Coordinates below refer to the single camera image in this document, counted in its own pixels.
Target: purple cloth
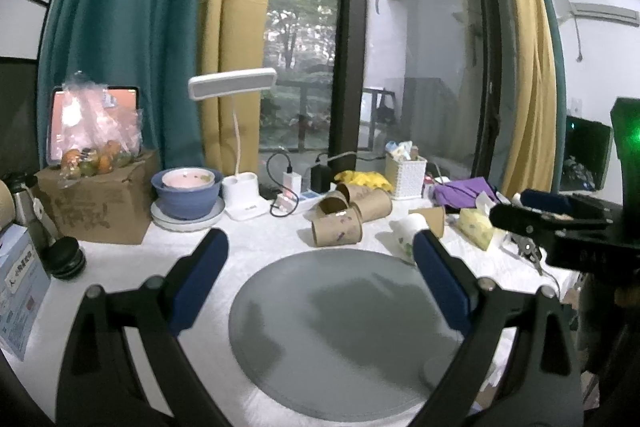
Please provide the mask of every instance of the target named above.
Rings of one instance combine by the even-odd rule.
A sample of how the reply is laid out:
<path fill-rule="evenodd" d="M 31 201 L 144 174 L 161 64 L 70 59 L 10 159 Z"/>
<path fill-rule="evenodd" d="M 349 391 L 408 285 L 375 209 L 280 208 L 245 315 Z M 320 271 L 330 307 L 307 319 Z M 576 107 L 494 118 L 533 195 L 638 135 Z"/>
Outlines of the purple cloth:
<path fill-rule="evenodd" d="M 453 208 L 475 208 L 476 198 L 483 191 L 498 202 L 494 190 L 482 177 L 436 185 L 433 188 L 433 198 L 439 206 L 448 204 Z"/>

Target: screw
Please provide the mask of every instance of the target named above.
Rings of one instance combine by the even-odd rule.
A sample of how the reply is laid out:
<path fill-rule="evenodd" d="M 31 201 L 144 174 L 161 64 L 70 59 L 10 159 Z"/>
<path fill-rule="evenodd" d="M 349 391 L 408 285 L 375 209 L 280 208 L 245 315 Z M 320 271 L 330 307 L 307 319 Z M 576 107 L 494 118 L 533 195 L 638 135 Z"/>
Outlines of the screw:
<path fill-rule="evenodd" d="M 152 277 L 149 277 L 149 279 L 145 281 L 145 286 L 150 290 L 157 290 L 162 286 L 163 283 L 164 277 L 162 277 L 161 275 L 154 275 Z"/>
<path fill-rule="evenodd" d="M 492 290 L 495 290 L 497 284 L 493 279 L 491 279 L 491 277 L 481 277 L 480 279 L 478 279 L 478 286 L 480 286 L 481 290 L 490 292 Z"/>
<path fill-rule="evenodd" d="M 99 284 L 93 284 L 87 288 L 87 291 L 84 293 L 90 299 L 95 299 L 102 293 L 102 286 Z"/>
<path fill-rule="evenodd" d="M 551 286 L 544 285 L 540 288 L 542 295 L 548 299 L 552 299 L 556 296 L 556 291 Z"/>

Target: gray round placemat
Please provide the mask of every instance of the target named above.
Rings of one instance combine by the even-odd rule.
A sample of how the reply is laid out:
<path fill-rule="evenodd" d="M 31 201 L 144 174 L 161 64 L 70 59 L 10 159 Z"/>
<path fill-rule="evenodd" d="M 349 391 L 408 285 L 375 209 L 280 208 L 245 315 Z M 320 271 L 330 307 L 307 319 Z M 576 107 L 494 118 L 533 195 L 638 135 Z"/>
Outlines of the gray round placemat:
<path fill-rule="evenodd" d="M 254 274 L 231 306 L 229 339 L 268 396 L 314 418 L 352 422 L 424 402 L 443 357 L 452 360 L 462 341 L 442 326 L 415 267 L 348 248 L 299 253 Z"/>

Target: window frame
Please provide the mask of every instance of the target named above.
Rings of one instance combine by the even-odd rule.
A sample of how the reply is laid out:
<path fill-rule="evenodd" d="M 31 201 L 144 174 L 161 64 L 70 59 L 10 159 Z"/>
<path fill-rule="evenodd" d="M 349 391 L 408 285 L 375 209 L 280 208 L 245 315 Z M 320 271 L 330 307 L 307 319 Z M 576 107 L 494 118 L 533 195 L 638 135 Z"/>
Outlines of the window frame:
<path fill-rule="evenodd" d="M 471 176 L 489 175 L 495 140 L 500 131 L 502 36 L 498 0 L 480 0 L 482 6 L 482 99 L 478 139 Z M 338 0 L 336 57 L 332 90 L 329 155 L 358 150 L 360 101 L 364 86 L 367 0 Z M 356 158 L 330 163 L 334 172 L 355 169 Z"/>

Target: white plastic storage basket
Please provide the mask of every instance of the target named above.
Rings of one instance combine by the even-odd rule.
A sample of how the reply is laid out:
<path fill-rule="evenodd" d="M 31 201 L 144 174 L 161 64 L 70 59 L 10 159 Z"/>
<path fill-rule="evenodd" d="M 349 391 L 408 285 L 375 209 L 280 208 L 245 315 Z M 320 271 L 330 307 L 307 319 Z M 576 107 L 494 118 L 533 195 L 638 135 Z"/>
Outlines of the white plastic storage basket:
<path fill-rule="evenodd" d="M 391 197 L 395 200 L 421 198 L 426 170 L 427 160 L 421 156 L 414 161 L 397 162 L 387 154 L 385 177 L 394 187 Z"/>

